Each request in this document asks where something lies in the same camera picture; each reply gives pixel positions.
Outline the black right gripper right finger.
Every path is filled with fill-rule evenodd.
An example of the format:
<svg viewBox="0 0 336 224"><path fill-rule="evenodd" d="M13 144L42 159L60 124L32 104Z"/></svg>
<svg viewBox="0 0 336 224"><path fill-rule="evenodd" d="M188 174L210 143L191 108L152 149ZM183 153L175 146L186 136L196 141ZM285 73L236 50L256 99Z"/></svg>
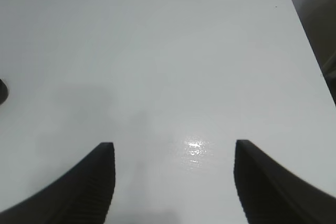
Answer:
<svg viewBox="0 0 336 224"><path fill-rule="evenodd" d="M334 197L249 140L236 141L234 182L248 223L335 223Z"/></svg>

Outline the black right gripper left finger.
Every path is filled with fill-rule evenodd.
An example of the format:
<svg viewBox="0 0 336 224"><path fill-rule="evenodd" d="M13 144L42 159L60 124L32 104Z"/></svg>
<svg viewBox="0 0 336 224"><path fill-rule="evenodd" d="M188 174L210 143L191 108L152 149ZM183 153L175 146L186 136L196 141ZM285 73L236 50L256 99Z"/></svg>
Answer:
<svg viewBox="0 0 336 224"><path fill-rule="evenodd" d="M102 142L53 183L1 212L1 223L105 223L115 188L115 154Z"/></svg>

